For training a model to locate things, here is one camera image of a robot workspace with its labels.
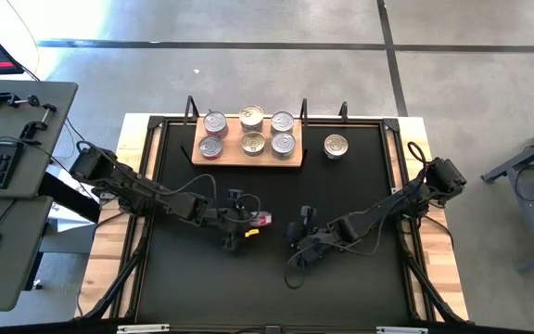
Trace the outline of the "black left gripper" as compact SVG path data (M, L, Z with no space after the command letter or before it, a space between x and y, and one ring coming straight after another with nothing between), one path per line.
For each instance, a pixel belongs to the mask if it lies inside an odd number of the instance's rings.
M267 215L267 211L243 209L207 209L204 213L204 225L212 226L224 232L221 247L227 251L237 251L245 233L252 229L261 229L262 225L248 223L249 215Z

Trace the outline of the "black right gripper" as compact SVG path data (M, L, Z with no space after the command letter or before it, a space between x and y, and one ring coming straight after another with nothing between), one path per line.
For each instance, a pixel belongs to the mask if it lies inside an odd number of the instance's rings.
M347 246L348 240L337 222L324 226L290 223L287 227L287 242L296 245L301 240L301 251L297 256L297 267L306 268L318 259L318 253L334 246Z

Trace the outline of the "red albacore tuna can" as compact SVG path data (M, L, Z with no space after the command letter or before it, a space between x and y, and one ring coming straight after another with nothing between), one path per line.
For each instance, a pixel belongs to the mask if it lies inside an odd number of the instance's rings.
M272 215L269 212L257 212L255 216L248 224L253 227L264 227L272 223Z

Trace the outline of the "blue label can gold lid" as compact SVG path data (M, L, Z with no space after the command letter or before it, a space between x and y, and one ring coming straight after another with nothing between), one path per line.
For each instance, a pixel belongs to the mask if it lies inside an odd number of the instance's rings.
M265 148L265 137L261 132L247 132L241 138L241 147L248 156L260 156Z

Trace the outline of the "green label seafood can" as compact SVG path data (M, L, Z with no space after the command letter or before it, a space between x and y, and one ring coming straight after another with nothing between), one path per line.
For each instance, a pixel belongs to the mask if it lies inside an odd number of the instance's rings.
M294 154L295 145L296 139L292 134L277 133L271 142L272 155L280 161L289 160Z

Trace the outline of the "red label tuna can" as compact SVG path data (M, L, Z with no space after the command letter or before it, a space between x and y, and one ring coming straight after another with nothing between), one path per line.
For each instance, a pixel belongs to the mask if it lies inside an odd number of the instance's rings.
M200 140L198 149L203 159L216 160L223 154L223 141L216 136L206 136Z
M219 111L210 111L203 119L203 126L208 136L224 138L228 135L226 116Z

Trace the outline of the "can white label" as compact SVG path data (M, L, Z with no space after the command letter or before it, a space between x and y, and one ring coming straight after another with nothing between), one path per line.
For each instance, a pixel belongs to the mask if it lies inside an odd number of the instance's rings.
M239 111L240 125L244 132L261 132L264 111L255 105L245 106Z

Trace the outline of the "wooden shelf board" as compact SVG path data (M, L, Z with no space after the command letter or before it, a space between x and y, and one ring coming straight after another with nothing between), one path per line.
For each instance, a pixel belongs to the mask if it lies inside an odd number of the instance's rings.
M302 121L294 120L293 136L296 144L292 156L287 160L278 160L273 156L271 147L271 119L263 120L262 133L266 139L264 150L259 156L247 155L241 144L244 132L238 117L229 115L227 117L228 135L222 140L222 155L215 160L207 160L202 157L199 148L200 141L206 136L203 119L199 118L196 124L196 131L191 153L191 161L195 165L223 165L223 166L258 166L258 167L299 167L302 162Z

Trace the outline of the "blue label seafood can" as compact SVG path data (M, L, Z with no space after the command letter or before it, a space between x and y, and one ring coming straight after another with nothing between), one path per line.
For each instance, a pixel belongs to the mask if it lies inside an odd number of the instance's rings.
M348 149L349 142L342 135L332 134L324 140L324 154L330 160L340 159Z

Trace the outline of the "black table mat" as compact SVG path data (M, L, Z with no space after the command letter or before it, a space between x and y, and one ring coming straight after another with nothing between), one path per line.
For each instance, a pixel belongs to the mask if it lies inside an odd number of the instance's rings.
M365 328L397 326L408 319L398 238L394 224L373 231L353 254L337 251L286 270L292 254L285 234L300 209L316 209L317 224L365 210L390 192L382 135L375 127L346 127L348 153L337 161L324 154L328 127L306 129L304 166L242 168L190 165L180 150L194 143L191 126L169 128L161 182L183 186L212 175L222 206L229 189L261 199L272 223L245 240L237 252L221 247L223 234L176 220L157 210L151 229L137 318L171 325L258 325Z

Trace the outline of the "black desk leg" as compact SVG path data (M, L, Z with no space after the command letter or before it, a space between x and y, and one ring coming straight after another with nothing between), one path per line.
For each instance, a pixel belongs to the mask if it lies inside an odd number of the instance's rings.
M100 205L94 199L83 195L48 172L44 173L38 194L52 198L55 203L79 214L92 223L98 222Z

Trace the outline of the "black desk clamp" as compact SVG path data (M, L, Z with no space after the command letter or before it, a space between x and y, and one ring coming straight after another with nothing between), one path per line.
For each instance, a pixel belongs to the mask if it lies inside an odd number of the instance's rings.
M0 109L3 106L18 108L22 104L28 104L36 108L41 106L40 99L36 95L29 95L25 98L20 98L19 96L9 92L0 93Z
M44 104L44 116L40 121L33 121L28 122L25 124L24 128L22 129L22 132L20 133L19 140L23 143L26 143L27 145L41 145L41 142L35 138L36 134L39 131L46 131L48 128L48 125L46 124L46 120L50 113L55 113L57 111L57 107L52 104Z

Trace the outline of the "grey desk surface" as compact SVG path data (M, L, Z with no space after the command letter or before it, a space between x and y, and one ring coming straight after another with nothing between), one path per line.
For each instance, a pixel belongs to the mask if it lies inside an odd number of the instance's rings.
M52 203L0 199L0 311L12 310L26 286Z
M44 105L57 108L47 113L44 108L22 104L16 108L3 105L0 108L0 137L20 138L28 122L45 120L47 129L35 134L41 144L27 146L19 154L7 188L0 188L0 198L32 198L37 195L45 170L76 96L78 84L73 82L9 81L0 80L0 93L11 93L22 99L35 95Z

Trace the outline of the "white metal bracket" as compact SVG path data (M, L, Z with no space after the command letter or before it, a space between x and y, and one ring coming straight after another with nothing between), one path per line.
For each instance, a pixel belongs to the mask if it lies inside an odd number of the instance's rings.
M155 334L169 332L170 330L171 326L169 324L121 325L117 327L116 334Z
M428 328L376 327L376 334L429 334Z

